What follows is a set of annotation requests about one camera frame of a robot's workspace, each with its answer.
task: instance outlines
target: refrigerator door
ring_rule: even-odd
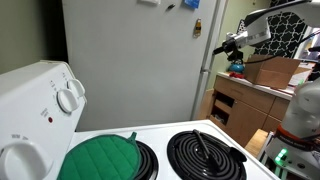
[[[78,131],[190,120],[215,5],[63,0],[69,62],[87,90]]]

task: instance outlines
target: cable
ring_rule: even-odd
[[[290,45],[288,46],[287,50],[280,51],[279,53],[277,53],[277,54],[275,54],[275,55],[273,55],[273,56],[271,56],[271,57],[268,57],[268,58],[265,58],[265,59],[262,59],[262,60],[258,60],[258,61],[244,62],[244,64],[254,64],[254,63],[264,62],[264,61],[268,61],[268,60],[270,60],[270,59],[273,59],[273,58],[275,58],[275,57],[277,57],[277,56],[280,56],[280,55],[282,55],[283,53],[287,52],[288,49],[290,49],[290,48],[292,48],[292,47],[295,47],[295,46],[298,46],[298,45],[301,44],[303,41],[306,41],[307,39],[309,39],[309,38],[311,38],[311,37],[313,37],[313,36],[315,36],[315,35],[317,35],[317,34],[319,34],[319,33],[320,33],[320,30],[318,30],[318,31],[316,31],[316,32],[314,32],[314,33],[311,33],[311,34],[308,35],[307,37],[301,39],[299,42],[290,44]]]

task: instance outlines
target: wooden cabinet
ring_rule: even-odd
[[[217,76],[207,115],[220,129],[245,147],[258,129],[275,131],[288,100]]]

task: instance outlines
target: cardboard box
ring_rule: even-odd
[[[258,61],[270,56],[252,55],[247,62]],[[244,69],[245,79],[252,84],[285,89],[299,66],[300,61],[284,57],[276,57],[268,61],[246,64]]]

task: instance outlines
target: white wall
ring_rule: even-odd
[[[229,0],[221,27],[218,45],[220,46],[225,40],[227,32],[237,32],[239,21],[241,19],[245,19],[250,12],[268,8],[269,5],[270,0]],[[248,56],[254,52],[254,48],[245,47],[241,49],[241,51],[244,54],[243,59],[246,60]],[[207,89],[211,89],[213,87],[217,72],[224,72],[229,66],[230,63],[228,62],[227,55],[225,53],[215,56]]]
[[[41,59],[66,59],[59,3],[1,0],[0,74]]]

